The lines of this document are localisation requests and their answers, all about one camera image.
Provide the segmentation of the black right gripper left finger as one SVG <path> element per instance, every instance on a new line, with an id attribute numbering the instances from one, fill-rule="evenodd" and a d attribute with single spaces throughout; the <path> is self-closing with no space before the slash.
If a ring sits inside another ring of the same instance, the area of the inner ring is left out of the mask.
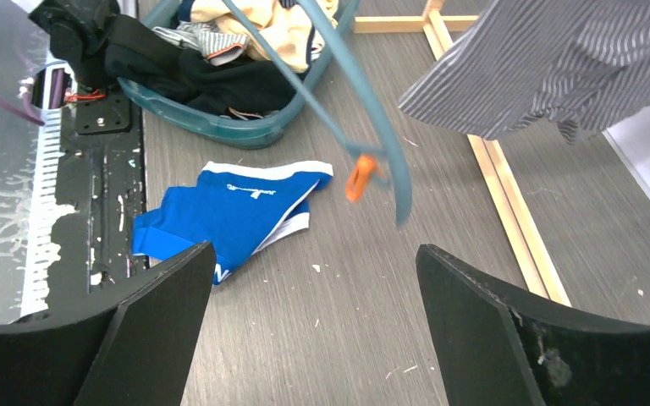
<path id="1" fill-rule="evenodd" d="M 195 245 L 50 310 L 0 324 L 0 405 L 177 405 L 216 255 Z"/>

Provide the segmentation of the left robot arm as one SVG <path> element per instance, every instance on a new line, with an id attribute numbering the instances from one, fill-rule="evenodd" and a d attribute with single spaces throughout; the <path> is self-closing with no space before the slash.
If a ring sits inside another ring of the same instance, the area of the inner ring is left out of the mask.
<path id="1" fill-rule="evenodd" d="M 178 81 L 181 51 L 116 1 L 40 1 L 28 18 L 50 38 L 51 54 L 66 61 L 80 85 L 106 90 L 119 79 Z"/>

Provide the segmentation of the blue underwear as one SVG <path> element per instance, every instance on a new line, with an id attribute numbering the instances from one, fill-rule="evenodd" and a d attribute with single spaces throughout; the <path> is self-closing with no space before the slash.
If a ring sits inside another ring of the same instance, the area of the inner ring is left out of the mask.
<path id="1" fill-rule="evenodd" d="M 307 197 L 332 177 L 332 165 L 320 161 L 267 168 L 208 162 L 194 185 L 168 188 L 158 208 L 134 220 L 131 250 L 165 261 L 209 242 L 218 285 L 258 251 L 308 229 Z"/>

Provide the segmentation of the beige underwear with navy trim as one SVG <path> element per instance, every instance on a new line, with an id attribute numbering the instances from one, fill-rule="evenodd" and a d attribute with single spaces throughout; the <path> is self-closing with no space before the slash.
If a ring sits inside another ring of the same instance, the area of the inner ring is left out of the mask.
<path id="1" fill-rule="evenodd" d="M 235 1 L 245 17 L 259 30 L 261 36 L 297 74 L 308 70 L 309 52 L 324 47 L 320 34 L 313 34 L 313 25 L 299 5 L 285 8 L 280 1 Z M 212 23 L 225 34 L 245 35 L 249 38 L 245 48 L 247 56 L 256 61 L 270 58 L 260 42 L 231 14 L 221 1 L 183 1 L 179 7 L 179 19 L 196 23 Z"/>

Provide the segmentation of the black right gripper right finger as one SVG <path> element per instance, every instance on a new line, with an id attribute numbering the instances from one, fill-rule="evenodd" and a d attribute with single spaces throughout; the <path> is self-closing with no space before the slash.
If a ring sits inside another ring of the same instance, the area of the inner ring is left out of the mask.
<path id="1" fill-rule="evenodd" d="M 577 310 L 433 244 L 416 271 L 452 405 L 650 405 L 650 326 Z"/>

